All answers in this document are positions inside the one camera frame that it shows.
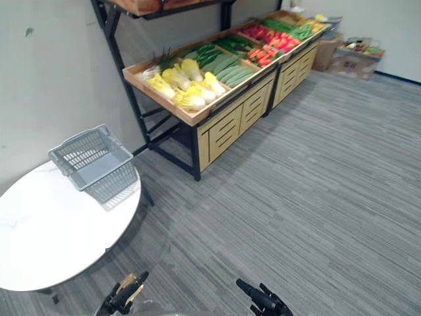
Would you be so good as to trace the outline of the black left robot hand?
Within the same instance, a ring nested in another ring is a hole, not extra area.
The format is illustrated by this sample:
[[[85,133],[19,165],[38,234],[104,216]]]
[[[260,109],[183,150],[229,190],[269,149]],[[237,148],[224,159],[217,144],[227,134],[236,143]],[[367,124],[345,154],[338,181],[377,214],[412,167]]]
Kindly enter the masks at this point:
[[[140,275],[133,273],[126,275],[121,282],[114,285],[94,315],[113,315],[116,311],[121,315],[129,314],[133,301],[144,289],[144,282],[148,276],[148,271],[144,271]]]

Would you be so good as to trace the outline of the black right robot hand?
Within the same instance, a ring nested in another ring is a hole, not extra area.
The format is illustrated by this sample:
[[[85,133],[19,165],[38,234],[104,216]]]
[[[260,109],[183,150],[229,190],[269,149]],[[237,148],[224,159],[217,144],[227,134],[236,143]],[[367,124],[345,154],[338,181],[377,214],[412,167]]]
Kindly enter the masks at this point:
[[[237,286],[249,296],[253,302],[250,310],[255,315],[289,315],[293,316],[290,308],[263,283],[259,284],[259,289],[238,278]]]

